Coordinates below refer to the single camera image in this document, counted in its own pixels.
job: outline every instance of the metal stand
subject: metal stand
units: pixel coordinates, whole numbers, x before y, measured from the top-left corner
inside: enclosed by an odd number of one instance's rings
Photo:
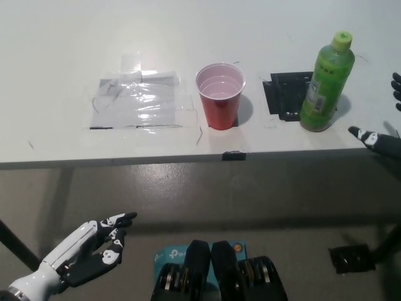
[[[0,242],[28,268],[36,271],[41,260],[0,219]]]
[[[391,230],[384,241],[372,251],[375,263],[379,263],[386,259],[386,257],[393,255],[398,251],[398,246],[401,245],[401,224],[398,224]]]

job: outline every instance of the red plastic cup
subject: red plastic cup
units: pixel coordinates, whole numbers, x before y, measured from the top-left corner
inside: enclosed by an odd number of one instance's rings
[[[209,127],[230,129],[237,119],[239,97],[245,87],[242,72],[230,64],[212,64],[198,72],[196,86]]]

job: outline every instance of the bottle cap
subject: bottle cap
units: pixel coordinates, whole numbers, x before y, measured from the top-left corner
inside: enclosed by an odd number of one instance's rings
[[[331,42],[332,47],[338,52],[345,52],[350,49],[352,43],[352,34],[347,31],[339,31],[334,35]]]

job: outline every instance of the tabletop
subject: tabletop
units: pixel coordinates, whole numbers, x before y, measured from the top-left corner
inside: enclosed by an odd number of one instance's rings
[[[225,152],[357,149],[351,125],[401,130],[390,86],[401,71],[398,16],[389,0],[82,0],[0,2],[0,166],[221,160]],[[263,80],[313,71],[335,32],[353,34],[356,62],[335,122],[322,133],[270,115]],[[89,130],[88,91],[124,53],[142,68],[175,71],[197,112],[184,129]],[[239,125],[208,128],[195,74],[236,63],[246,86]]]

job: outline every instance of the concrete floor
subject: concrete floor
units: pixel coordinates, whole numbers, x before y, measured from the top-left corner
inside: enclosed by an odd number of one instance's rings
[[[328,248],[374,247],[401,217],[401,167],[368,156],[0,172],[0,218],[39,256],[82,222],[138,217],[123,263],[54,301],[149,300],[163,246],[244,240],[267,255],[290,300],[400,300],[401,256],[337,275]],[[0,245],[0,287],[29,270]]]

